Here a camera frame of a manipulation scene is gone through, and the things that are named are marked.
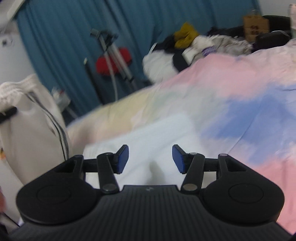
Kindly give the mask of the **mustard yellow garment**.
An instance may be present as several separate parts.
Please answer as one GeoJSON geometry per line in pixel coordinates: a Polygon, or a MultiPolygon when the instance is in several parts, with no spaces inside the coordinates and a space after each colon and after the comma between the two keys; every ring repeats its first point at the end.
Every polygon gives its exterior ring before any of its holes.
{"type": "Polygon", "coordinates": [[[199,35],[199,32],[194,28],[193,25],[185,22],[180,30],[174,33],[175,48],[186,49],[199,35]]]}

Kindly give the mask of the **brown paper shopping bag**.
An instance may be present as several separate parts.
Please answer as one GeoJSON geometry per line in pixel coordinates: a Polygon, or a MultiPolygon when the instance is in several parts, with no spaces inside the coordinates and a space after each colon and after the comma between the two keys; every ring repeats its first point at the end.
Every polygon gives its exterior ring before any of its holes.
{"type": "Polygon", "coordinates": [[[269,33],[269,20],[254,9],[243,17],[243,28],[245,40],[254,42],[258,35],[269,33]]]}

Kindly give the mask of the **grey white crumpled clothes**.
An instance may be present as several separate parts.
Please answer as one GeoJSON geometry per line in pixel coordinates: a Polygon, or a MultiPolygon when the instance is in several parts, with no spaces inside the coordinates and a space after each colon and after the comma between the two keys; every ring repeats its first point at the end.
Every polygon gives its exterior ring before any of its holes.
{"type": "Polygon", "coordinates": [[[184,50],[182,57],[188,65],[209,54],[222,53],[232,56],[248,55],[252,45],[246,40],[238,40],[226,35],[197,36],[191,45],[184,50]]]}

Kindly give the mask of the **garment steamer stand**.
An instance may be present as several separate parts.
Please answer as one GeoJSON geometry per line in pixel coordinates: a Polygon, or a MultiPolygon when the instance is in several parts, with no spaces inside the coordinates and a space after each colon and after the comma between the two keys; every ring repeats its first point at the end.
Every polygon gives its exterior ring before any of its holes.
{"type": "Polygon", "coordinates": [[[96,61],[96,71],[100,75],[111,78],[114,100],[119,100],[118,86],[115,78],[116,74],[121,75],[121,78],[127,83],[132,92],[136,91],[135,77],[129,68],[132,63],[132,57],[127,48],[119,48],[115,44],[118,35],[109,30],[99,31],[97,29],[91,29],[90,35],[95,37],[102,47],[103,56],[99,57],[96,61]]]}

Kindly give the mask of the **black garment on pile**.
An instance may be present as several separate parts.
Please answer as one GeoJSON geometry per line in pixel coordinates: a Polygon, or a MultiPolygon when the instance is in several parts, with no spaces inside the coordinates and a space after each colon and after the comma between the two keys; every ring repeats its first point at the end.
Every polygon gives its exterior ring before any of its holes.
{"type": "Polygon", "coordinates": [[[192,58],[186,54],[186,50],[175,47],[175,39],[173,35],[169,35],[162,42],[156,43],[153,51],[164,50],[166,54],[172,54],[173,66],[178,72],[182,72],[192,64],[192,58]]]}

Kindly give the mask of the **pastel tie-dye duvet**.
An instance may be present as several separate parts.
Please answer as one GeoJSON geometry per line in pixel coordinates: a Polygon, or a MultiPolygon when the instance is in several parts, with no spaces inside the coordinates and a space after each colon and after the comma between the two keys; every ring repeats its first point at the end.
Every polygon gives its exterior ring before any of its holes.
{"type": "Polygon", "coordinates": [[[210,54],[67,131],[87,159],[129,146],[120,186],[181,185],[175,144],[208,158],[227,153],[283,190],[278,222],[295,232],[295,40],[247,56],[210,54]]]}

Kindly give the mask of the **red garment on stand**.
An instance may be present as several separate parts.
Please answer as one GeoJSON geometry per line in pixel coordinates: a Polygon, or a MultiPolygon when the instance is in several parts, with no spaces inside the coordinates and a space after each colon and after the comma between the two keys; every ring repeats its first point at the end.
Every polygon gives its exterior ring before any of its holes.
{"type": "MultiPolygon", "coordinates": [[[[119,52],[120,52],[121,56],[123,57],[125,63],[129,66],[132,63],[132,57],[131,57],[131,54],[130,54],[128,48],[125,48],[125,47],[119,48],[119,52]]],[[[109,58],[110,58],[110,62],[111,62],[111,66],[114,71],[114,74],[119,73],[119,69],[115,64],[114,59],[112,57],[109,57],[109,58]]],[[[104,56],[100,56],[97,59],[97,61],[95,63],[95,67],[96,67],[97,73],[99,73],[101,75],[105,75],[105,76],[110,76],[109,68],[107,66],[107,61],[104,56]]]]}

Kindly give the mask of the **white puffer jacket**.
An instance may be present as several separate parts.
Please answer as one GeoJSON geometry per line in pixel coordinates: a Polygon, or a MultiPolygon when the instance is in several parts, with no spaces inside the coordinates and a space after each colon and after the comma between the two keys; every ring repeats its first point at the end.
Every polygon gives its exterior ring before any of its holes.
{"type": "Polygon", "coordinates": [[[153,84],[167,81],[179,73],[173,64],[173,54],[157,50],[156,45],[157,43],[152,45],[142,60],[143,72],[153,84]]]}

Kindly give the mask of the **white dressing table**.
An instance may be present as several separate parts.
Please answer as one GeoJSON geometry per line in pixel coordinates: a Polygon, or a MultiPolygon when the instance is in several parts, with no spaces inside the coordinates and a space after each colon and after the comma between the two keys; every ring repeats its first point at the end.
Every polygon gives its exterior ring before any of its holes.
{"type": "Polygon", "coordinates": [[[78,117],[78,115],[70,107],[71,99],[64,90],[53,87],[51,90],[51,95],[53,96],[53,99],[61,112],[68,112],[73,119],[78,117]]]}

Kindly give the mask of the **white zip sweatshirt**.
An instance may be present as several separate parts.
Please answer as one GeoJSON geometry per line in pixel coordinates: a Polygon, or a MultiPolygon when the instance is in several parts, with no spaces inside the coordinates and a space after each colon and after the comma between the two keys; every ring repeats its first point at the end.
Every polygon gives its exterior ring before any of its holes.
{"type": "Polygon", "coordinates": [[[72,156],[60,109],[36,74],[1,84],[1,111],[17,114],[1,123],[1,148],[10,169],[27,184],[72,156]]]}

